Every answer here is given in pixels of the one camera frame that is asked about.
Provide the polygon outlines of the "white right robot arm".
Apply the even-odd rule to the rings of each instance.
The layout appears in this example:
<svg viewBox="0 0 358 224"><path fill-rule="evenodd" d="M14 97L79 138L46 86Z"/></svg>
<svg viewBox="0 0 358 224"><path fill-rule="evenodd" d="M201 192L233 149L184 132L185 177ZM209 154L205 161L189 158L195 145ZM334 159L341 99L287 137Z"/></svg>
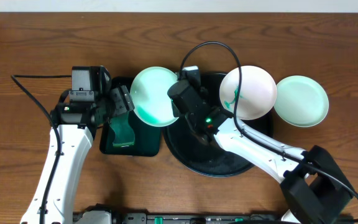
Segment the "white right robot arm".
<svg viewBox="0 0 358 224"><path fill-rule="evenodd" d="M210 106L189 81L168 90L173 114L183 115L190 129L207 142L259 167L279 184L289 215L299 223L335 223L354 197L348 179L330 153L309 151L278 142L217 106Z"/></svg>

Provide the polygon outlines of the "pink plate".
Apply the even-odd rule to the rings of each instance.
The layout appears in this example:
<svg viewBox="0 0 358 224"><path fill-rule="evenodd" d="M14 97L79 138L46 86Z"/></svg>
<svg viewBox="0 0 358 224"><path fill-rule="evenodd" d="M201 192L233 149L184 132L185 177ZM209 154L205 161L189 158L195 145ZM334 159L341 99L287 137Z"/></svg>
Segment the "pink plate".
<svg viewBox="0 0 358 224"><path fill-rule="evenodd" d="M219 87L219 99L225 110L234 111L244 120L258 119L267 114L277 99L277 86L263 68L245 65L231 70Z"/></svg>

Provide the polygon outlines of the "green sponge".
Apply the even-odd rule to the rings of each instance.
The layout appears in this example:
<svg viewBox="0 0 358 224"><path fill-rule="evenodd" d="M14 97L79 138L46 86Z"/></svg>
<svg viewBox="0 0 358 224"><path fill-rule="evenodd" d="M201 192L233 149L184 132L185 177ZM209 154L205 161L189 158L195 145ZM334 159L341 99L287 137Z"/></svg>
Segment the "green sponge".
<svg viewBox="0 0 358 224"><path fill-rule="evenodd" d="M129 125L129 112L113 117L110 128L115 134L113 147L129 147L135 144L135 133Z"/></svg>

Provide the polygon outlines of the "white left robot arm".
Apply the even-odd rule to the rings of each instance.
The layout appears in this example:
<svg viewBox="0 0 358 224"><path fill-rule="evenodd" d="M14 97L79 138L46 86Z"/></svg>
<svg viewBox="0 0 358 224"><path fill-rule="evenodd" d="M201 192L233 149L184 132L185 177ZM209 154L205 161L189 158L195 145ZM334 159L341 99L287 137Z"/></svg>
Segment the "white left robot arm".
<svg viewBox="0 0 358 224"><path fill-rule="evenodd" d="M132 111L126 86L67 90L47 114L51 123L47 158L34 197L21 223L73 223L75 195L98 127Z"/></svg>

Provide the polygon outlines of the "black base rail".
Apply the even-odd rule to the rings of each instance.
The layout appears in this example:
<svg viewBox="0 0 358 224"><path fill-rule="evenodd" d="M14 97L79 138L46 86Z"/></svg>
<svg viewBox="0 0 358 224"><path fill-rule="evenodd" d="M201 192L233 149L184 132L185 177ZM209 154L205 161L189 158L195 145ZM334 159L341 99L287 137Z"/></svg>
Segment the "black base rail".
<svg viewBox="0 0 358 224"><path fill-rule="evenodd" d="M275 222L279 218L273 214L190 214L190 213L150 213L147 210L116 210L109 205L97 203L83 212L73 213L73 223L112 223L112 224L228 224Z"/></svg>

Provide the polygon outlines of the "rectangular black tray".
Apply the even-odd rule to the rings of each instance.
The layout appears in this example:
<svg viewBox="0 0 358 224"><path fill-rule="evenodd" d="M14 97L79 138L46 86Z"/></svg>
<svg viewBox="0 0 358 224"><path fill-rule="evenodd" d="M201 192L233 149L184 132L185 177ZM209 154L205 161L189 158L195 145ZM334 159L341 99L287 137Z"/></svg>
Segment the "rectangular black tray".
<svg viewBox="0 0 358 224"><path fill-rule="evenodd" d="M149 126L141 121L133 112L129 112L129 125L135 133L135 144L129 147L113 147L114 131L110 128L111 119L102 128L99 150L103 154L123 156L153 157L157 155L160 147L160 128Z"/></svg>

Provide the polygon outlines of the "mint green plate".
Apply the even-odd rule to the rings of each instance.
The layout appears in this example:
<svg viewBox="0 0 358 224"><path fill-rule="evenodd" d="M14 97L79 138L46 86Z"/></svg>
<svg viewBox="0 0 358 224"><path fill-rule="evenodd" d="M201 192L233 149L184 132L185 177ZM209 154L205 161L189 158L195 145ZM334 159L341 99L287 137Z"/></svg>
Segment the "mint green plate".
<svg viewBox="0 0 358 224"><path fill-rule="evenodd" d="M138 73L130 89L137 117L154 127L173 124L178 118L173 115L167 92L176 82L175 73L164 67L149 67Z"/></svg>
<svg viewBox="0 0 358 224"><path fill-rule="evenodd" d="M329 98L315 80L294 75L277 84L274 109L287 123L308 128L321 123L329 111Z"/></svg>

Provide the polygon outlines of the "round black tray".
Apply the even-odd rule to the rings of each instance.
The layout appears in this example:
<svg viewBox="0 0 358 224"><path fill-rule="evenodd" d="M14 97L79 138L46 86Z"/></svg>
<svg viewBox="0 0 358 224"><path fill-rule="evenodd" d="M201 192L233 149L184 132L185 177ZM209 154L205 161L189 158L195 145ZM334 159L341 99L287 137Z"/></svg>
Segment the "round black tray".
<svg viewBox="0 0 358 224"><path fill-rule="evenodd" d="M208 102L221 106L219 87L227 72L206 72L201 75L201 85L209 91ZM273 137L273 117L268 112L259 119L246 121L255 130ZM210 177L229 177L239 175L254 165L244 158L226 152L217 144L203 144L191 132L184 117L162 129L167 147L173 156L190 170Z"/></svg>

